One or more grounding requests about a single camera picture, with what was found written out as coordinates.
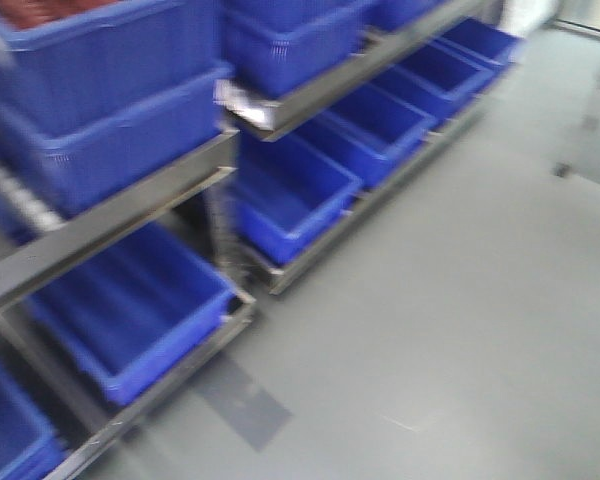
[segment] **storage rack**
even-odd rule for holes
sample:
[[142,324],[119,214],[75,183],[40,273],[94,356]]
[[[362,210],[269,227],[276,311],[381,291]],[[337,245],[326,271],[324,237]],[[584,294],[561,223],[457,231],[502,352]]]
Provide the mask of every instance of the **storage rack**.
[[68,458],[48,479],[75,478],[82,472],[244,330],[251,322],[255,299],[238,289],[222,326],[122,409],[112,409],[92,385],[85,384],[74,366],[58,357],[17,302],[197,194],[205,196],[215,261],[227,276],[240,282],[237,267],[241,262],[229,258],[236,252],[232,219],[223,206],[225,181],[235,171],[237,135],[237,130],[225,128],[169,166],[66,222],[0,164],[1,197],[42,235],[17,249],[0,231],[0,350],[16,353],[43,382],[36,388],[44,389],[70,413],[67,425],[66,419],[54,418],[54,412],[48,412],[61,434],[65,429],[62,437],[74,436],[76,426],[83,432],[73,442]]
[[188,198],[218,186],[235,171],[237,135],[235,129],[225,130],[0,261],[0,312]]
[[295,280],[315,265],[322,255],[336,246],[340,240],[346,238],[362,219],[386,202],[400,186],[464,132],[484,111],[485,104],[491,98],[493,90],[504,81],[504,78],[499,79],[487,90],[478,94],[471,104],[445,122],[438,130],[430,132],[424,145],[414,157],[399,167],[380,187],[359,195],[357,201],[351,209],[345,212],[340,222],[318,238],[293,262],[282,267],[276,267],[254,248],[245,247],[244,250],[249,260],[251,273],[266,285],[270,294],[279,295],[283,293]]
[[476,15],[490,3],[492,0],[448,0],[396,32],[369,32],[362,52],[279,100],[264,98],[235,81],[225,80],[225,107],[256,136],[275,141],[462,17]]
[[[272,101],[238,83],[222,81],[221,96],[225,107],[233,118],[261,139],[274,141],[416,50],[461,17],[475,15],[490,3],[491,0],[448,0],[397,32],[371,31],[362,53],[353,55],[342,65],[280,100]],[[479,95],[444,128],[431,133],[415,158],[396,171],[379,189],[363,194],[346,217],[292,264],[284,268],[274,267],[254,250],[245,248],[250,271],[266,283],[271,293],[284,291],[362,218],[452,142],[477,117],[488,96],[488,92]],[[237,131],[227,128],[218,137],[170,166],[76,219],[55,224],[50,228],[53,231],[20,249],[14,251],[0,234],[0,338],[33,368],[84,431],[73,445],[71,455],[48,475],[47,480],[75,478],[143,415],[238,335],[250,321],[255,300],[246,292],[239,291],[230,315],[214,335],[183,358],[131,406],[117,411],[103,407],[101,401],[93,398],[89,388],[75,378],[75,372],[54,357],[16,304],[80,262],[200,193],[207,198],[217,263],[230,277],[241,281],[242,260],[236,257],[235,239],[230,231],[231,219],[221,204],[223,180],[235,171],[233,158],[236,148]],[[8,197],[8,192],[0,193]],[[18,209],[13,199],[9,200]],[[27,212],[20,213],[27,217]]]

